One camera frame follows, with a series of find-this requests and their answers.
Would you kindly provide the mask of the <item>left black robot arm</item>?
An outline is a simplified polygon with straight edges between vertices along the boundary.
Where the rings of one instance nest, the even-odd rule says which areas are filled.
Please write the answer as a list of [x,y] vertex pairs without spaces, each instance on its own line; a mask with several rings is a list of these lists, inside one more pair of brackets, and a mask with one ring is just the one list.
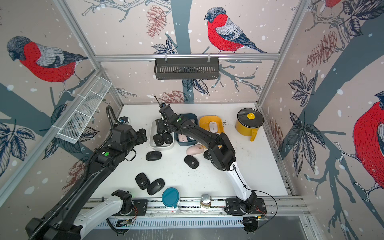
[[126,159],[137,143],[142,143],[138,132],[119,122],[113,108],[106,108],[111,130],[107,139],[93,153],[82,177],[41,219],[33,218],[26,226],[30,240],[79,240],[81,227],[75,218],[99,185]]

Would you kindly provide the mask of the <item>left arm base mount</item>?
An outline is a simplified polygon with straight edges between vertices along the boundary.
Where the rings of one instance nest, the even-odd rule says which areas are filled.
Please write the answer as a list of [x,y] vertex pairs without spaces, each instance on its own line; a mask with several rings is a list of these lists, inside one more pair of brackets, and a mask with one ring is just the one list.
[[137,199],[129,191],[116,190],[111,193],[112,197],[117,197],[118,204],[121,204],[119,211],[113,216],[145,216],[148,208],[148,200]]

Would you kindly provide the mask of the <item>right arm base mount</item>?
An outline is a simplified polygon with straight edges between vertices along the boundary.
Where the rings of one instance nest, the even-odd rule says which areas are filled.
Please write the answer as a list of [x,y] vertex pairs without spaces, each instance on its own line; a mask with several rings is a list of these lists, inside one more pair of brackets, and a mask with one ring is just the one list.
[[238,198],[226,199],[225,202],[224,212],[231,216],[267,214],[264,199],[261,198],[257,198],[253,203]]

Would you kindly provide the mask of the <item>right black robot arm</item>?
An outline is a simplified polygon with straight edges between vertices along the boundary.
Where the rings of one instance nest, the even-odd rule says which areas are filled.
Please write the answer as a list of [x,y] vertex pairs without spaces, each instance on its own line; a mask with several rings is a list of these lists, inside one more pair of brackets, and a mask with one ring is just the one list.
[[255,214],[258,196],[250,190],[236,163],[236,151],[225,133],[211,133],[182,115],[176,114],[170,105],[160,103],[160,114],[166,130],[190,137],[208,149],[213,166],[227,173],[236,193],[235,203],[229,204],[225,212],[233,216]]

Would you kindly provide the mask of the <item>white mouse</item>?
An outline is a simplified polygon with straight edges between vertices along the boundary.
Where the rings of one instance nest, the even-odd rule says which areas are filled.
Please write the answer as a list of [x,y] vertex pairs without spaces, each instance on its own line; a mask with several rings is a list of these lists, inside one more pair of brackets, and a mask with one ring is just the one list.
[[209,131],[212,133],[218,133],[219,131],[218,124],[214,121],[209,122]]

